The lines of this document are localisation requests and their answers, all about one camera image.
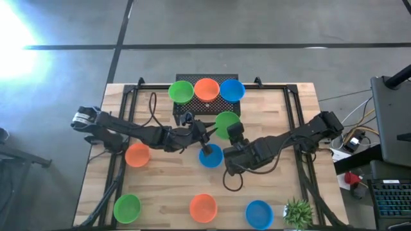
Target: small succulent plant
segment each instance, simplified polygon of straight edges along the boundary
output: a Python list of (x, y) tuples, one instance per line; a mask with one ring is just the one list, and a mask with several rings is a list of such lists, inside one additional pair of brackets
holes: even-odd
[(284, 222), (294, 226), (297, 230), (303, 230), (313, 223), (313, 211), (305, 200), (288, 200), (286, 205)]

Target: yellow cable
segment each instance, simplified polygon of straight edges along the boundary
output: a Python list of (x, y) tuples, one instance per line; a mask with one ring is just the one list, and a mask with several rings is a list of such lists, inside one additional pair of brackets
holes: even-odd
[(380, 136), (380, 134), (379, 134), (378, 132), (376, 132), (375, 130), (373, 130), (373, 129), (364, 128), (364, 127), (362, 127), (362, 126), (359, 126), (359, 127), (353, 128), (353, 129), (351, 130), (351, 132), (349, 132), (349, 134), (345, 137), (345, 139), (344, 139), (344, 141), (343, 141), (344, 144), (347, 144), (347, 142), (351, 139), (351, 137), (353, 136), (353, 134), (354, 134), (354, 132), (355, 132), (356, 130), (361, 130), (361, 131), (366, 131), (366, 132), (372, 132), (372, 133), (376, 134), (377, 136)]
[(357, 126), (362, 122), (362, 121), (364, 121), (364, 119), (367, 117), (367, 116), (369, 116), (371, 113), (373, 113), (375, 111), (375, 109), (372, 109), (371, 111), (369, 111), (369, 112), (367, 112), (362, 118), (361, 118), (361, 120), (356, 124)]

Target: concrete floor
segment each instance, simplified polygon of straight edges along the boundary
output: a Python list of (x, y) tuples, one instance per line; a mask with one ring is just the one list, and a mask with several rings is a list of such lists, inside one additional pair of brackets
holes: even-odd
[[(10, 44), (116, 44), (127, 0), (8, 0), (0, 53), (0, 127), (8, 145), (52, 158), (33, 166), (7, 230), (51, 230), (73, 222), (90, 146), (69, 124), (80, 105), (100, 105), (113, 50), (15, 51)], [(411, 40), (400, 0), (140, 0), (124, 44), (375, 43)], [(410, 63), (411, 48), (122, 51), (114, 83), (172, 82), (176, 73), (238, 73), (241, 81), (314, 82), (319, 99), (369, 89), (372, 76)], [(343, 119), (371, 96), (320, 103)], [(361, 112), (347, 123), (354, 123)], [(368, 203), (344, 192), (355, 227), (374, 226)]]

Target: wooden table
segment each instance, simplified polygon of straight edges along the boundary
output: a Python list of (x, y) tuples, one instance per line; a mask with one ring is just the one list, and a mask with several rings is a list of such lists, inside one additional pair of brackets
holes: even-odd
[[(104, 95), (102, 110), (118, 116), (124, 84), (109, 84)], [(309, 121), (320, 112), (314, 84), (297, 83), (304, 120)], [(149, 117), (148, 98), (152, 90), (139, 90), (134, 122), (144, 123)], [(173, 103), (166, 90), (156, 90), (158, 102), (156, 117), (164, 125), (176, 126), (172, 116)], [(296, 126), (298, 126), (295, 105), (292, 103)], [(214, 121), (215, 115), (199, 115), (196, 119), (204, 122)], [(289, 128), (284, 94), (281, 90), (247, 90), (241, 100), (241, 121), (245, 127), (244, 137), (250, 141), (267, 135), (279, 135)], [(210, 143), (226, 148), (229, 141), (212, 136)], [(283, 150), (277, 169), (267, 175), (244, 173), (244, 187), (239, 192), (230, 192), (222, 185), (225, 166), (206, 169), (198, 161), (199, 144), (190, 146), (183, 154), (165, 153), (150, 150), (151, 159), (147, 166), (132, 168), (127, 166), (123, 194), (132, 193), (142, 201), (140, 217), (128, 225), (119, 224), (118, 228), (159, 229), (159, 228), (251, 228), (245, 220), (245, 207), (252, 200), (264, 200), (271, 205), (275, 220), (271, 228), (288, 228), (283, 223), (283, 209), (287, 200), (300, 199), (301, 190), (292, 148)], [(91, 150), (91, 157), (103, 151), (102, 146)], [(109, 166), (109, 154), (94, 159), (85, 173), (84, 183), (74, 224), (83, 222), (100, 201)], [(272, 166), (271, 163), (259, 171)], [(317, 152), (314, 162), (321, 196), (329, 208), (344, 223), (348, 223), (331, 155), (327, 151)], [(238, 176), (227, 177), (227, 185), (235, 188)], [(218, 204), (218, 213), (207, 224), (193, 221), (189, 215), (189, 203), (196, 194), (208, 193)], [(110, 222), (114, 196), (109, 203), (106, 223)]]

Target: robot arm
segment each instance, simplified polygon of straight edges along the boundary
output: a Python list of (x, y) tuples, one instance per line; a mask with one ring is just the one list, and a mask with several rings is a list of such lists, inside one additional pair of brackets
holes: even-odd
[(114, 153), (125, 149), (125, 139), (121, 134), (137, 138), (152, 149), (167, 152), (184, 150), (187, 146), (199, 142), (203, 151), (210, 153), (211, 149), (206, 143), (209, 142), (211, 134), (216, 129), (208, 132), (206, 128), (214, 123), (195, 120), (189, 112), (181, 118), (182, 124), (188, 124), (189, 128), (140, 126), (111, 116), (97, 107), (80, 107), (73, 118), (71, 127), (79, 132), (91, 133), (92, 137), (85, 138), (87, 141), (103, 141), (104, 146)]
[(314, 152), (320, 140), (334, 139), (341, 135), (344, 127), (333, 112), (321, 112), (309, 123), (277, 137), (260, 137), (252, 142), (244, 139), (243, 125), (236, 123), (228, 127), (232, 146), (225, 148), (224, 159), (228, 173), (233, 176), (246, 169), (255, 170), (273, 161), (282, 149), (299, 144), (306, 153)]

